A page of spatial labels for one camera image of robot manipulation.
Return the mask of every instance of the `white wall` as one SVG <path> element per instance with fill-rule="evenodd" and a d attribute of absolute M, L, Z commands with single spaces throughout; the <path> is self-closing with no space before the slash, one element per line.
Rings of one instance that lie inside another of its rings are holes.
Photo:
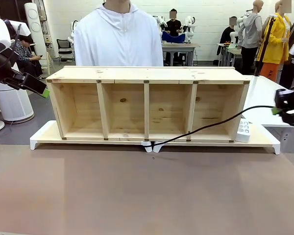
<path fill-rule="evenodd" d="M 241 16 L 252 9 L 254 0 L 132 0 L 140 9 L 169 19 L 169 11 L 175 8 L 177 17 L 183 23 L 188 15 L 196 18 L 193 43 L 201 47 L 196 50 L 198 60 L 217 59 L 217 46 L 223 30 L 228 27 L 229 17 Z M 70 22 L 80 20 L 103 0 L 44 0 L 52 38 L 66 39 L 70 34 Z M 276 0 L 264 0 L 260 15 L 265 18 L 274 13 Z M 294 22 L 293 12 L 288 14 Z"/>

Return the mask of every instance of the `white hoodie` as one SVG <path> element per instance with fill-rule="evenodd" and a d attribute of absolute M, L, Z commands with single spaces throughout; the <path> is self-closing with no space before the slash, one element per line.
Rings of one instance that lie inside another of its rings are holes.
<path fill-rule="evenodd" d="M 77 66 L 163 66 L 156 20 L 131 4 L 120 14 L 103 5 L 83 18 L 74 37 Z"/>

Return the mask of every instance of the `chair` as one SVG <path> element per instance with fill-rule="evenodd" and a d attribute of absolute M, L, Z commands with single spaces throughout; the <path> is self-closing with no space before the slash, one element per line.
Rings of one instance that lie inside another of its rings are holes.
<path fill-rule="evenodd" d="M 58 48 L 59 48 L 59 63 L 61 63 L 61 55 L 71 55 L 73 61 L 75 61 L 74 49 L 71 46 L 71 43 L 68 40 L 57 39 Z"/>

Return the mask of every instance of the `desk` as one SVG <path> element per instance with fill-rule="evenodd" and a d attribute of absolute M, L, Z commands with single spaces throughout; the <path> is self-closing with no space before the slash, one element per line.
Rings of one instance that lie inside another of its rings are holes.
<path fill-rule="evenodd" d="M 275 106 L 274 97 L 278 89 L 283 89 L 279 84 L 270 81 L 269 79 L 259 76 L 248 76 L 251 78 L 250 87 L 247 93 L 244 109 L 256 105 L 270 105 Z M 280 116 L 272 115 L 271 109 L 258 108 L 247 111 L 243 116 L 254 124 L 260 124 L 264 127 L 283 128 L 280 141 L 282 149 L 285 147 L 287 140 L 290 138 L 290 133 L 294 127 L 284 123 Z"/>
<path fill-rule="evenodd" d="M 170 66 L 173 66 L 173 55 L 176 52 L 186 53 L 186 66 L 193 66 L 194 52 L 196 47 L 199 47 L 199 45 L 193 43 L 162 43 L 162 51 L 170 53 Z"/>
<path fill-rule="evenodd" d="M 232 54 L 234 55 L 232 66 L 234 66 L 235 60 L 237 58 L 241 58 L 242 57 L 241 52 L 242 52 L 241 49 L 234 49 L 234 48 L 233 49 L 230 49 L 230 48 L 227 48 L 226 49 L 226 54 L 227 54 L 226 66 L 229 67 L 231 65 Z"/>
<path fill-rule="evenodd" d="M 220 51 L 220 54 L 219 54 L 219 64 L 218 64 L 218 66 L 224 66 L 223 63 L 224 63 L 224 58 L 225 58 L 225 50 L 229 45 L 224 45 L 223 43 L 217 43 L 217 45 L 221 47 L 221 51 Z"/>

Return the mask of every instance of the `wooden cabinet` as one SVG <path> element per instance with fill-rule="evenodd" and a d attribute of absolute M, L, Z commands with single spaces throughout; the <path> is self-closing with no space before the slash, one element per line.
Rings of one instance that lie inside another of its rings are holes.
<path fill-rule="evenodd" d="M 243 109 L 233 68 L 64 67 L 47 79 L 62 139 L 165 141 Z M 177 142 L 231 142 L 240 117 Z"/>

